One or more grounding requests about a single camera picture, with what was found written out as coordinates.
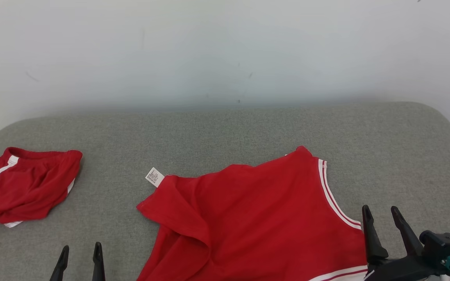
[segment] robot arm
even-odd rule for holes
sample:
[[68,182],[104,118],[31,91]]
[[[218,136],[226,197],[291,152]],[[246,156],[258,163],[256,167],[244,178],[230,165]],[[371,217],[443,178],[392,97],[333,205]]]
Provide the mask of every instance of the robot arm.
[[364,205],[362,219],[368,260],[368,273],[364,280],[420,281],[432,275],[450,276],[450,233],[423,231],[418,239],[397,207],[391,207],[391,213],[402,236],[407,256],[388,258],[388,252],[377,236],[373,215],[369,207]]

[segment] black clamp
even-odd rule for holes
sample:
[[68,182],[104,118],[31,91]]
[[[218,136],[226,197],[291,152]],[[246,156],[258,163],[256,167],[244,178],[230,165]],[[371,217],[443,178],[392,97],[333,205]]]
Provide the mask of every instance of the black clamp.
[[388,251],[382,247],[377,236],[373,215],[369,207],[364,205],[362,219],[368,260],[368,273],[365,280],[418,281],[431,275],[450,276],[450,271],[443,265],[450,256],[450,233],[437,234],[423,231],[418,239],[396,206],[391,207],[391,214],[402,236],[407,256],[397,259],[388,258]]
[[[64,278],[64,271],[67,268],[69,247],[66,245],[60,254],[59,261],[53,270],[50,281],[62,281]],[[95,251],[93,252],[93,263],[95,268],[93,269],[92,281],[105,281],[104,270],[104,255],[102,253],[102,244],[100,242],[95,243]]]

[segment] red shorts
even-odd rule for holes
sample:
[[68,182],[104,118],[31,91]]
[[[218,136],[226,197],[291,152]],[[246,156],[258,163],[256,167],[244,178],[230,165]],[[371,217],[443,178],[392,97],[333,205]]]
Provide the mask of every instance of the red shorts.
[[73,186],[80,151],[32,152],[7,148],[0,157],[0,223],[43,219]]

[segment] white wall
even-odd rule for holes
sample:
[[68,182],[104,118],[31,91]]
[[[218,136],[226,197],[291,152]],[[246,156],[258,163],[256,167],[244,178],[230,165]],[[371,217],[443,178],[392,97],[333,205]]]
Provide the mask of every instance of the white wall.
[[0,129],[341,100],[419,101],[450,120],[450,1],[0,0]]

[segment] gray mattress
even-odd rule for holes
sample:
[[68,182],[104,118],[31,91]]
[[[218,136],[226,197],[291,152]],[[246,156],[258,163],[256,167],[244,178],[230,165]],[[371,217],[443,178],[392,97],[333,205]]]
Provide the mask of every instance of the gray mattress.
[[82,169],[47,218],[0,225],[0,280],[48,280],[66,244],[64,280],[91,279],[96,241],[107,280],[135,280],[158,229],[136,210],[154,190],[144,179],[150,168],[199,176],[300,145],[328,161],[329,185],[349,217],[361,220],[370,206],[391,256],[405,254],[392,205],[418,235],[450,232],[450,123],[418,103],[43,117],[3,129],[0,155],[8,146],[78,149]]

